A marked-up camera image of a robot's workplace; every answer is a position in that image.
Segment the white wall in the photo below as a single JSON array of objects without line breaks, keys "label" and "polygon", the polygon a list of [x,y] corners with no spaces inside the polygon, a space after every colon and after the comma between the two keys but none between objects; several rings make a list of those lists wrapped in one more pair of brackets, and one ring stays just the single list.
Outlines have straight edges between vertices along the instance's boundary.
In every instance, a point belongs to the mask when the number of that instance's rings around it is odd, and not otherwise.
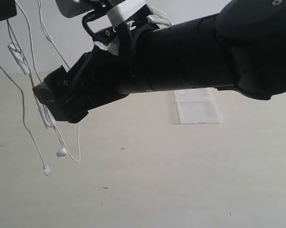
[{"label": "white wall", "polygon": [[[37,1],[18,1],[28,14],[33,27],[38,71],[47,72],[57,69],[62,61],[52,49],[51,44],[46,41],[40,29]],[[217,13],[226,5],[228,0],[182,0],[179,2],[174,0],[148,0],[147,2],[167,12],[175,23],[179,23]],[[43,0],[43,9],[46,27],[69,64],[74,64],[84,52],[92,49],[91,39],[82,28],[81,16],[73,19],[64,18],[60,14],[55,0]],[[28,29],[20,11],[15,18],[11,19],[11,23],[21,41],[20,44],[30,56]],[[91,23],[94,30],[109,25],[110,23],[105,17]],[[7,49],[8,43],[6,23],[0,22],[0,62],[9,73],[20,73],[20,69]]]},{"label": "white wall", "polygon": [[[52,174],[43,176],[20,94],[1,76],[0,228],[286,228],[286,94],[217,92],[224,123],[201,125],[175,123],[171,92],[131,95],[90,112],[76,164],[56,157],[29,83],[14,78]],[[61,127],[75,152],[74,127]]]}]

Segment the black mark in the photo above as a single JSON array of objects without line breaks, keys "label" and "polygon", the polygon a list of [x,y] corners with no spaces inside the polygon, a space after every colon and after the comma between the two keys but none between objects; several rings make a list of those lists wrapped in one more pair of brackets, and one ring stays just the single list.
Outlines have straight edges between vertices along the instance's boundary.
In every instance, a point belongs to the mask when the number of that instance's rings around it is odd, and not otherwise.
[{"label": "black mark", "polygon": [[11,143],[11,142],[7,142],[7,143],[1,145],[0,148],[3,148],[4,146],[6,146],[6,145],[8,145],[8,144],[10,144],[10,143]]}]

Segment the black robotic arm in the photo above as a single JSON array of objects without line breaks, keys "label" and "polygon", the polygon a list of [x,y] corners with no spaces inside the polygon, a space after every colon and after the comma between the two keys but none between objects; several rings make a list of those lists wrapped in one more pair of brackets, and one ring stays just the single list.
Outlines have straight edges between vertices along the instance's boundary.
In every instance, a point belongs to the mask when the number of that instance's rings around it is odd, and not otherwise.
[{"label": "black robotic arm", "polygon": [[[132,93],[213,87],[269,100],[286,92],[286,0],[232,0],[219,14],[168,28],[143,0],[83,2],[93,50],[34,88],[57,121],[78,123]],[[94,33],[87,23],[105,15],[112,27]]]}]

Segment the earbud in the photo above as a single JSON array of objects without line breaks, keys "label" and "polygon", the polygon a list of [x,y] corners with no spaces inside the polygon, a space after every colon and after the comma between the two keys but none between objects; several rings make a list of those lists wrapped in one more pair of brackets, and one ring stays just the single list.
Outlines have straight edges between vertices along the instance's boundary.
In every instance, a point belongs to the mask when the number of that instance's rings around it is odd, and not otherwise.
[{"label": "earbud", "polygon": [[66,156],[67,154],[68,154],[68,153],[67,153],[66,148],[62,148],[62,149],[60,149],[60,150],[56,153],[56,155],[57,155],[59,158],[64,157],[64,156]]}]

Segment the white tape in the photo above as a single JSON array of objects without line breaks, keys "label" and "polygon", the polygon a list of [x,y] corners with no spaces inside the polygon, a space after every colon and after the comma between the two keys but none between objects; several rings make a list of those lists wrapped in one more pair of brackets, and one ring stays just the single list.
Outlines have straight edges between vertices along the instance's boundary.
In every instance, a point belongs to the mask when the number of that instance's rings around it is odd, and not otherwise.
[{"label": "white tape", "polygon": [[138,12],[146,2],[144,0],[126,0],[107,12],[111,25],[116,28]]}]

